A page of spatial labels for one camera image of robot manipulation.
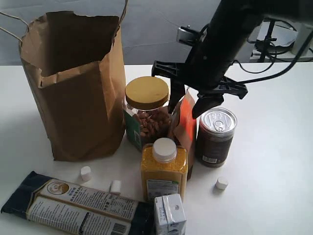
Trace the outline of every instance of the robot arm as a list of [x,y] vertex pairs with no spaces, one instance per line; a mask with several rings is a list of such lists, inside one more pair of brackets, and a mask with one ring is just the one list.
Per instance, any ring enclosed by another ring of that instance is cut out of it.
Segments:
[[185,95],[184,85],[199,91],[199,99],[193,109],[194,118],[222,104],[223,94],[233,94],[243,99],[247,94],[246,86],[225,77],[225,73],[263,18],[271,16],[313,22],[312,0],[287,2],[222,0],[211,22],[202,31],[179,28],[177,40],[192,46],[185,63],[155,61],[152,68],[152,76],[161,75],[171,79],[169,112],[173,111],[175,105]]

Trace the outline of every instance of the brown paper bag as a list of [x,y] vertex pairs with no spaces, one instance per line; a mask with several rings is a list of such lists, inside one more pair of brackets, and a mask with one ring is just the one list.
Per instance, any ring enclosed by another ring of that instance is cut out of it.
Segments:
[[125,16],[48,12],[28,25],[19,50],[55,160],[112,154],[125,127]]
[[171,138],[176,145],[181,145],[188,152],[187,180],[191,177],[195,159],[197,120],[192,118],[192,108],[194,106],[195,101],[191,94],[187,92],[182,101],[175,107],[168,134],[168,137]]

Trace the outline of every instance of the logo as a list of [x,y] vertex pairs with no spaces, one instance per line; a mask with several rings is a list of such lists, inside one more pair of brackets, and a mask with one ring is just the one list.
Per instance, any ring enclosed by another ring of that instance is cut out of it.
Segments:
[[60,195],[66,193],[69,189],[69,186],[63,182],[53,182],[48,185],[47,189],[48,192],[52,194]]

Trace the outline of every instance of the white bottle cap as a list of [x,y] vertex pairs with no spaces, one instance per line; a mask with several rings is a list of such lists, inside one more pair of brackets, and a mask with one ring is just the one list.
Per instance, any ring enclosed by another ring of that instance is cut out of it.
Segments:
[[153,144],[153,157],[159,163],[168,163],[175,159],[177,148],[174,141],[169,138],[160,138]]
[[113,180],[111,183],[110,193],[120,195],[122,182],[119,180]]
[[225,188],[227,187],[228,185],[228,181],[226,178],[224,177],[219,177],[217,179],[217,182],[215,184],[215,186],[218,188],[218,189],[221,189],[221,190],[225,190]]
[[82,176],[83,181],[89,181],[92,178],[91,169],[89,166],[84,166],[80,169],[80,175]]

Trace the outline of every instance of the canned drink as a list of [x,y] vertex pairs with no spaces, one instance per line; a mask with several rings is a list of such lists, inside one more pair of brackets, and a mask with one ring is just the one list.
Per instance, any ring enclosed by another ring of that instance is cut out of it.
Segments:
[[196,142],[196,157],[208,167],[225,163],[234,137],[237,119],[224,108],[213,108],[201,115]]

